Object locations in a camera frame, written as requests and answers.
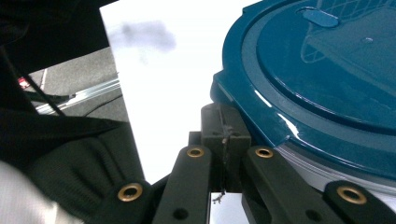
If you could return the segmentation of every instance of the wire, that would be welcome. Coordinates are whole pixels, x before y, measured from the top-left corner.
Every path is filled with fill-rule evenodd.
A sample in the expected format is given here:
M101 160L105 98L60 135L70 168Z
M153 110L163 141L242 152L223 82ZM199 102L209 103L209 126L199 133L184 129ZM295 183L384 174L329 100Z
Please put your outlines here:
M100 107L102 107L102 106L104 106L104 105L110 104L111 102L113 102L113 101L115 101L115 100L117 100L117 99L119 99L119 98L121 98L121 97L122 97L122 94L116 96L115 98L113 98L113 99L111 99L111 100L105 101L105 102L103 102L103 103L97 105L97 106L94 107L92 110L90 110L90 111L88 111L87 113L85 113L82 117L87 117L87 116L90 115L93 111L99 109Z

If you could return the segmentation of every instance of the brass ring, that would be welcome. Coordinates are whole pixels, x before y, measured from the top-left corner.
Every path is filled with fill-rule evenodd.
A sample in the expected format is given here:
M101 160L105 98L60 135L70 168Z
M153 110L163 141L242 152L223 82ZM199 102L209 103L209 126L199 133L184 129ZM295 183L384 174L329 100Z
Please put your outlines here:
M128 194L127 193L128 189L135 190L135 193ZM125 185L124 187L122 187L122 189L120 189L120 191L119 191L118 196L121 201L128 203L128 202L138 199L142 195L142 193L143 193L142 186L140 184L133 183L133 184Z
M261 158L268 159L274 156L274 152L269 148L261 147L256 149L256 155Z
M199 147L195 147L187 151L187 155L193 158L202 157L204 156L204 153L204 150Z
M351 193L355 194L356 198L347 195L346 192L351 192ZM354 189L352 187L348 187L348 186L338 187L337 193L338 193L338 195L340 195L340 197L342 199L344 199L345 201L347 201L349 203L355 203L355 204L367 203L366 196L364 196L364 194L362 194L359 190Z

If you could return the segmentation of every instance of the white table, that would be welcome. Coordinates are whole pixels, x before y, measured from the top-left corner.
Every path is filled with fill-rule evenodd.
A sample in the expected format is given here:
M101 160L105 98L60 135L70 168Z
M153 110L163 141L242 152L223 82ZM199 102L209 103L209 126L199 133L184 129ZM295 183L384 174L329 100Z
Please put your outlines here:
M201 107L211 103L212 78L222 69L224 38L242 8L257 1L120 0L101 8L149 183L171 173L189 131L201 129ZM212 204L212 223L247 222L235 212L223 214L224 207L243 214L240 194Z

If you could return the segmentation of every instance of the blue plastic lid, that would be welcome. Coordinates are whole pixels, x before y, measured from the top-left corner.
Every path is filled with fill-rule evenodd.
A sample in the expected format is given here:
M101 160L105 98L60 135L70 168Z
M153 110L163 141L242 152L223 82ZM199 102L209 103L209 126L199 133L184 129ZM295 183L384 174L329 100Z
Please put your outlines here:
M212 98L259 143L396 180L396 2L267 0L224 43Z

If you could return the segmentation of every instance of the blue lid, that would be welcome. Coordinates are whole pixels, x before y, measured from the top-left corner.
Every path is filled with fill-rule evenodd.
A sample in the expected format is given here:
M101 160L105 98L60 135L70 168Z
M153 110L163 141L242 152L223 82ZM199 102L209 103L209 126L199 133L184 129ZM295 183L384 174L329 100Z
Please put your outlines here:
M259 2L223 66L212 98L237 105L259 142L396 180L395 1Z

